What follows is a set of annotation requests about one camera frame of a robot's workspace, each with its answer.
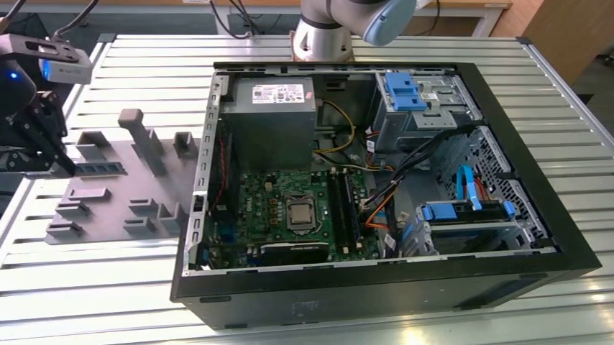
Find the cpu socket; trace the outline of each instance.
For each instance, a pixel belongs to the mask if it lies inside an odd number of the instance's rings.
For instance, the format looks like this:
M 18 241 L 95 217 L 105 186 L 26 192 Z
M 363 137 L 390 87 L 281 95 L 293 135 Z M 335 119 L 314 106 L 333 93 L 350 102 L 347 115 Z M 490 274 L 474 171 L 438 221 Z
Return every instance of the cpu socket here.
M 298 235 L 315 231 L 315 201 L 311 196 L 293 195 L 286 198 L 286 224 Z

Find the floor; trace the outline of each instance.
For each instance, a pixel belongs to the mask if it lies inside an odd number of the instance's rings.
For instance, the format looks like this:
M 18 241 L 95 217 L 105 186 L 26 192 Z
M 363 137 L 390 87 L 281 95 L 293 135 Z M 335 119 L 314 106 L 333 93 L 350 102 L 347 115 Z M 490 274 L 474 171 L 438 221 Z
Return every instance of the floor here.
M 572 88 L 577 94 L 593 95 L 586 105 L 614 133 L 614 66 L 606 66 L 602 58 L 596 59 Z

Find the green circuit board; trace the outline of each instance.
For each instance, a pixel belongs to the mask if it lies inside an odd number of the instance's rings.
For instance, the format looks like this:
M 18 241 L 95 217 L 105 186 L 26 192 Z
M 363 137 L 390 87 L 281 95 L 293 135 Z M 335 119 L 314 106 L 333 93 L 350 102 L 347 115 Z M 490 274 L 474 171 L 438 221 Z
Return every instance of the green circuit board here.
M 237 244 L 246 246 L 282 242 L 325 242 L 330 245 L 330 261 L 373 259 L 378 256 L 375 235 L 361 239 L 362 248 L 343 253 L 337 250 L 329 202 L 327 172 L 247 173 L 241 176 L 239 221 Z M 367 196 L 362 172 L 350 175 L 355 205 Z M 314 227 L 291 229 L 289 212 L 293 204 L 310 203 Z M 233 268 L 249 267 L 243 259 L 233 259 Z

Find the ram slot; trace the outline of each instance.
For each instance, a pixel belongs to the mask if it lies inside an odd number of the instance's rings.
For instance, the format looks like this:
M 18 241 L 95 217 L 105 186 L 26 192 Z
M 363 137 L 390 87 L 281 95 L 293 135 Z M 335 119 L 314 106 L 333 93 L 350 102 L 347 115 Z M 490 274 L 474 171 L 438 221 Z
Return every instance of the ram slot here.
M 339 253 L 347 254 L 362 247 L 357 207 L 354 206 L 353 188 L 347 174 L 331 172 L 327 185 L 337 250 Z

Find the power cable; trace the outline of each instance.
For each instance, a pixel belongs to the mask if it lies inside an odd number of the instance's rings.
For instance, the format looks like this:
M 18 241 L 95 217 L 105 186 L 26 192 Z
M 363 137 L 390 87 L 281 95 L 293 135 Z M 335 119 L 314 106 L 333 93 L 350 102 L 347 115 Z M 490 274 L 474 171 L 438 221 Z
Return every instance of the power cable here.
M 254 20 L 251 20 L 251 16 L 247 13 L 247 9 L 246 9 L 246 5 L 243 4 L 243 0 L 238 0 L 238 1 L 239 1 L 241 8 L 235 4 L 234 0 L 230 0 L 233 5 L 235 5 L 235 7 L 238 8 L 239 12 L 242 12 L 245 14 L 246 18 L 247 18 L 247 22 L 250 23 L 250 26 L 251 26 L 251 34 L 254 34 L 254 35 L 255 34 L 262 34 L 261 28 L 258 27 L 257 23 L 254 23 Z
M 30 21 L 34 17 L 36 17 L 36 13 L 28 14 L 28 16 L 27 16 L 24 19 L 19 20 L 19 21 L 16 21 L 16 22 L 11 22 L 11 25 L 26 23 L 26 22 Z
M 76 18 L 68 23 L 67 26 L 59 28 L 52 36 L 52 41 L 63 40 L 63 36 L 68 31 L 78 27 L 79 23 L 86 19 L 87 15 L 93 12 L 93 9 L 97 7 L 99 0 L 93 0 L 84 10 L 79 13 Z
M 6 15 L 7 20 L 12 20 L 16 17 L 23 5 L 26 5 L 26 0 L 18 0 L 18 2 L 15 3 L 15 5 L 12 5 L 12 8 L 8 11 L 8 14 Z
M 211 4 L 211 9 L 214 10 L 214 16 L 215 16 L 218 22 L 221 23 L 221 26 L 222 26 L 223 30 L 227 32 L 227 34 L 230 36 L 233 36 L 233 38 L 235 38 L 238 40 L 246 40 L 247 38 L 250 38 L 250 36 L 251 36 L 250 34 L 238 35 L 238 34 L 234 34 L 231 32 L 231 29 L 229 29 L 226 24 L 222 22 L 221 14 L 218 13 L 218 8 L 215 7 L 217 6 L 215 1 L 211 0 L 210 4 Z
M 270 31 L 278 26 L 279 19 L 282 19 L 282 15 L 281 15 L 281 14 L 278 15 L 278 18 L 277 18 L 275 22 L 273 23 L 273 25 L 269 27 L 267 31 L 265 31 L 265 34 L 266 34 L 267 32 L 270 32 Z
M 440 18 L 442 16 L 442 2 L 440 0 L 437 0 L 438 2 L 438 14 L 436 15 L 436 20 L 433 21 L 433 25 L 432 27 L 425 30 L 424 32 L 421 32 L 420 34 L 417 34 L 416 36 L 422 36 L 425 35 L 426 33 L 429 33 L 429 36 L 432 36 L 433 34 L 433 30 L 436 30 L 436 27 L 438 26 L 438 23 L 440 23 Z

